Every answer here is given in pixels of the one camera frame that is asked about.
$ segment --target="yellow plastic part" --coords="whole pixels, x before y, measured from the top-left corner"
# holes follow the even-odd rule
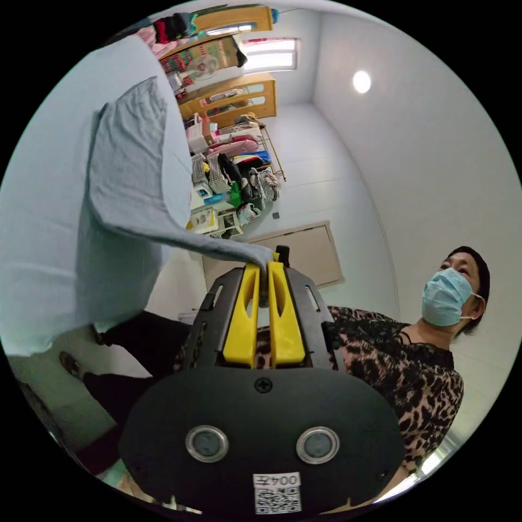
[[[252,313],[248,317],[247,308],[250,299],[252,300]],[[259,267],[247,264],[223,350],[223,356],[228,363],[247,364],[250,368],[254,368],[258,312]]]
[[[272,366],[301,363],[305,347],[282,263],[268,264],[268,303]]]

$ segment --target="label sticker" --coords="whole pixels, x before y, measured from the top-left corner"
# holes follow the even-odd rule
[[[257,515],[301,511],[301,477],[296,473],[254,474]]]

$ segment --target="foot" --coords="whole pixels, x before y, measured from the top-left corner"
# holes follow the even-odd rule
[[[60,363],[69,374],[79,381],[83,381],[83,376],[87,373],[88,370],[85,366],[81,365],[70,353],[61,352]]]

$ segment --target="qr code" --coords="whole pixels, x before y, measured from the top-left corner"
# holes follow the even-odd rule
[[[301,511],[299,487],[261,489],[255,488],[256,514],[271,515]]]

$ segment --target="animal print shirt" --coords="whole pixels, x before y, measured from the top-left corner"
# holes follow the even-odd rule
[[[449,350],[424,343],[405,344],[409,326],[385,315],[329,307],[338,327],[345,370],[377,390],[395,411],[413,473],[442,442],[458,412],[464,383]],[[257,334],[256,368],[270,367],[270,330]]]

